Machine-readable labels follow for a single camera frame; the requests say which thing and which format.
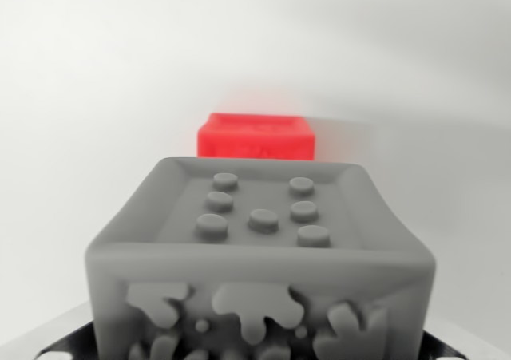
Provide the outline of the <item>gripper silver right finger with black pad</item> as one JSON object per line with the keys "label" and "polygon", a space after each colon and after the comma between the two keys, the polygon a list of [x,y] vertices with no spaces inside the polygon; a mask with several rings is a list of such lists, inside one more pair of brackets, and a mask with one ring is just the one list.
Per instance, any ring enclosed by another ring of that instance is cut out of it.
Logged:
{"label": "gripper silver right finger with black pad", "polygon": [[510,354],[467,330],[461,323],[429,312],[422,359],[510,359]]}

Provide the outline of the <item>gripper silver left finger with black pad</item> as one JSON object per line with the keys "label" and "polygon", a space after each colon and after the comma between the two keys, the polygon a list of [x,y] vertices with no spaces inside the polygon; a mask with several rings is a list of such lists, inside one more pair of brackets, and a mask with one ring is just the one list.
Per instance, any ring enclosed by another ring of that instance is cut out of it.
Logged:
{"label": "gripper silver left finger with black pad", "polygon": [[86,301],[28,329],[15,339],[1,345],[1,359],[37,359],[47,350],[67,351],[67,342],[92,322],[91,302]]}

